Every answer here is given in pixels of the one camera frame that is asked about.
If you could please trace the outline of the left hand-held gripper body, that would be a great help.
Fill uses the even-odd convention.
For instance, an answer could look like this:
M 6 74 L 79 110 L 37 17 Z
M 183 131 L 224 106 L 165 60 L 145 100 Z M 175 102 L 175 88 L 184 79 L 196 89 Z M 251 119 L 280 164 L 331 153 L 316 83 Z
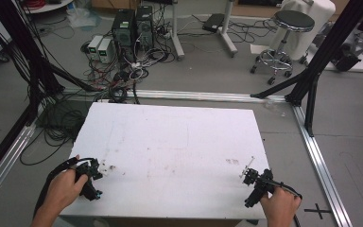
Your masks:
M 87 200 L 99 200 L 102 192 L 95 189 L 92 181 L 101 179 L 103 174 L 99 171 L 99 162 L 94 158 L 80 159 L 80 165 L 76 167 L 76 182 L 82 175 L 88 176 L 88 181 L 83 185 L 80 196 L 84 196 Z

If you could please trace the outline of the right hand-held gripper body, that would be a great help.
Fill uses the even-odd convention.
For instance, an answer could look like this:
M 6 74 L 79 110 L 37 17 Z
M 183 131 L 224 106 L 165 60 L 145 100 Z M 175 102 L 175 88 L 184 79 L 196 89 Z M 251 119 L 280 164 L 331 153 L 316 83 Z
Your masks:
M 262 174 L 257 170 L 249 168 L 245 173 L 243 183 L 246 185 L 253 185 L 254 188 L 250 195 L 245 199 L 245 206 L 247 208 L 253 207 L 258 203 L 261 198 L 272 190 L 270 181 L 273 179 L 273 173 L 270 169 L 265 169 Z

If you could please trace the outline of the person's left hand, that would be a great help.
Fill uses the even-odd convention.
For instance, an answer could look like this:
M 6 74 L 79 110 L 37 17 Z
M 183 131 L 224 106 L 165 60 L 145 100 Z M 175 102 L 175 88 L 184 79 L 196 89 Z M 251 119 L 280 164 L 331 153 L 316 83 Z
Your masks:
M 43 208 L 57 216 L 79 196 L 87 181 L 85 174 L 76 179 L 74 169 L 63 171 L 49 185 Z

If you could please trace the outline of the person's right hand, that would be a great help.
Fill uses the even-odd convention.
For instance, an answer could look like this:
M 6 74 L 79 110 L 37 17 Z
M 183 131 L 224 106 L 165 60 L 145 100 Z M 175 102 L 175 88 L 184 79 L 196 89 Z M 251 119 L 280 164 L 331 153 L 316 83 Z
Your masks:
M 276 187 L 271 196 L 264 195 L 260 204 L 267 219 L 267 226 L 289 227 L 301 202 L 300 197 L 281 187 Z

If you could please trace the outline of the white power supply box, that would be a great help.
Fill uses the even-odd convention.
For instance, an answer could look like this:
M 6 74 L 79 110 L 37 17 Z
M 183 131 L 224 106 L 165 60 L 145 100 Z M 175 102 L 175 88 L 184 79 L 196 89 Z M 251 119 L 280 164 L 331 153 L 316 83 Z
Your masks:
M 101 41 L 98 55 L 102 63 L 109 63 L 112 60 L 112 42 L 109 38 L 104 38 Z
M 90 58 L 94 61 L 99 60 L 98 48 L 100 46 L 102 39 L 103 39 L 102 35 L 95 35 L 87 46 Z

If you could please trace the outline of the white metal stand leg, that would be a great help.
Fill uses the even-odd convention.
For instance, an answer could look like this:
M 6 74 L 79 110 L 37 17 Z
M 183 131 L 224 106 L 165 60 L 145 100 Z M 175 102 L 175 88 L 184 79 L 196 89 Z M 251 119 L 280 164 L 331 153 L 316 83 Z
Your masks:
M 170 32 L 172 43 L 176 51 L 176 59 L 181 61 L 184 58 L 184 51 L 182 44 L 178 37 L 178 0 L 171 0 L 172 2 L 172 30 Z
M 229 30 L 229 22 L 232 15 L 233 9 L 233 2 L 234 0 L 226 0 L 226 6 L 224 11 L 224 21 L 222 27 L 219 29 L 219 34 L 223 42 L 225 43 L 227 50 L 229 51 L 231 57 L 233 58 L 234 55 L 237 53 L 237 48 L 235 47 L 232 39 L 228 34 Z

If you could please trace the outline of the large black computer tower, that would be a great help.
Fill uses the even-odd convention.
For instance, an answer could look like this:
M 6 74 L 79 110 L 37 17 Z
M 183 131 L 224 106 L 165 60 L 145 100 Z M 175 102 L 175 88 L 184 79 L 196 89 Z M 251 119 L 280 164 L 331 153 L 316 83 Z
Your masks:
M 117 11 L 112 23 L 112 35 L 119 60 L 134 62 L 133 46 L 136 40 L 136 23 L 133 9 Z

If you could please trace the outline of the black floor device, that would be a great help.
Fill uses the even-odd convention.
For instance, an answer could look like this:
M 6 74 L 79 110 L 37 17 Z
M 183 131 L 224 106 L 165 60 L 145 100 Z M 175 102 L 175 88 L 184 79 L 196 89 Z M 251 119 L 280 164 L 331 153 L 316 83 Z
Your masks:
M 355 44 L 343 44 L 332 58 L 331 63 L 338 71 L 347 72 L 360 62 L 360 51 L 361 48 L 357 48 Z

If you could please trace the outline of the flat black box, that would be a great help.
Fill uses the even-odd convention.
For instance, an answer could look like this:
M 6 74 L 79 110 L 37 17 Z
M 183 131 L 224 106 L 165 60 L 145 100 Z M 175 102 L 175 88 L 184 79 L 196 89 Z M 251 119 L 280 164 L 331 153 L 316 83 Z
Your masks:
M 216 33 L 223 25 L 224 15 L 222 13 L 212 14 L 203 24 L 202 29 Z

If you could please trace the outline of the small black computer tower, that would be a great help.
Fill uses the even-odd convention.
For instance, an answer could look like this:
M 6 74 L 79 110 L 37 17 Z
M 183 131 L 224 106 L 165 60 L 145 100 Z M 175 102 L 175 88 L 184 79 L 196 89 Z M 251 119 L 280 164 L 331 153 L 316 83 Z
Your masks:
M 141 51 L 154 46 L 152 12 L 152 6 L 139 6 L 136 10 L 137 40 Z

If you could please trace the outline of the black round stool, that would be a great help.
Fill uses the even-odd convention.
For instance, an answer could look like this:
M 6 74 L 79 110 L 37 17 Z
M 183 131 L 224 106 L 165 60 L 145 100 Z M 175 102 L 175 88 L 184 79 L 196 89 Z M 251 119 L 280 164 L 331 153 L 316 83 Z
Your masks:
M 279 42 L 276 49 L 265 49 L 256 58 L 251 73 L 254 74 L 257 66 L 263 64 L 273 70 L 272 77 L 268 80 L 268 84 L 272 85 L 279 71 L 285 72 L 285 77 L 289 78 L 292 75 L 293 64 L 292 59 L 284 51 L 287 38 L 291 32 L 309 32 L 313 29 L 314 20 L 296 10 L 281 10 L 272 17 L 273 22 L 280 28 L 285 29 L 285 35 Z

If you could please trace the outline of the clear plastic bag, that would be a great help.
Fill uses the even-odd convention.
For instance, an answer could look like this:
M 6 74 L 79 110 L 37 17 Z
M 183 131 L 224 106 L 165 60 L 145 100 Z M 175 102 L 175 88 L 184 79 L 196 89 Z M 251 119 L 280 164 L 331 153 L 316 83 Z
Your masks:
M 95 27 L 101 19 L 92 11 L 91 0 L 74 0 L 67 5 L 67 19 L 72 28 Z

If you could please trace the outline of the round white table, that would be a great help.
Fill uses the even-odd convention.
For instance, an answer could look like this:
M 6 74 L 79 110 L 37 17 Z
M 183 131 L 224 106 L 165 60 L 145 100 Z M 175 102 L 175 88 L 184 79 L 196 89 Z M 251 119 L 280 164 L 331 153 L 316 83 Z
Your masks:
M 23 0 L 22 9 L 27 14 L 48 12 L 66 7 L 74 0 Z

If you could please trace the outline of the long aluminium floor rail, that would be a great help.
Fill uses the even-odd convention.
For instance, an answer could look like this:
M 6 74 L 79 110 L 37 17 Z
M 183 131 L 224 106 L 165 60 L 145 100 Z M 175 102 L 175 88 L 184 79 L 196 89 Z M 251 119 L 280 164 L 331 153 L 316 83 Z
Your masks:
M 136 95 L 138 98 L 146 98 L 146 99 L 191 100 L 191 101 L 232 102 L 232 103 L 267 103 L 267 102 L 285 103 L 285 98 L 283 96 L 268 96 L 265 98 L 258 98 L 245 94 L 160 91 L 160 90 L 136 90 Z

